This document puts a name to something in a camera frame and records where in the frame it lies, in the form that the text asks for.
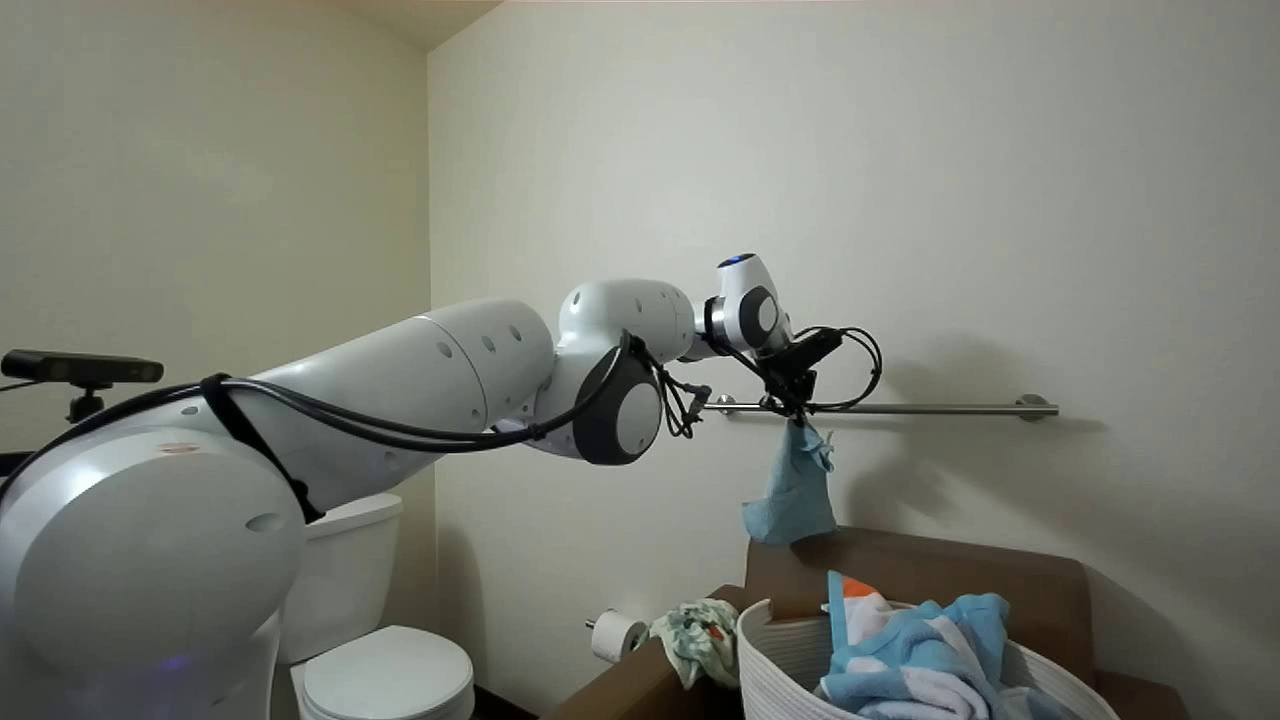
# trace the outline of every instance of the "white robotic arm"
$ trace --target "white robotic arm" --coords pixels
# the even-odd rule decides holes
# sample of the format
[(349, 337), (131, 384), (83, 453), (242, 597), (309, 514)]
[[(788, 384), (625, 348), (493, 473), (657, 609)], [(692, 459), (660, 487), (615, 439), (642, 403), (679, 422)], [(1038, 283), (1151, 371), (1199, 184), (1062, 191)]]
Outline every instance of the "white robotic arm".
[(663, 422), (660, 364), (783, 345), (765, 262), (736, 255), (703, 307), (673, 283), (585, 283), (557, 345), (525, 303), (468, 303), (96, 413), (3, 484), (0, 697), (80, 715), (160, 690), (217, 715), (205, 683), (279, 609), (298, 506), (505, 442), (627, 462)]

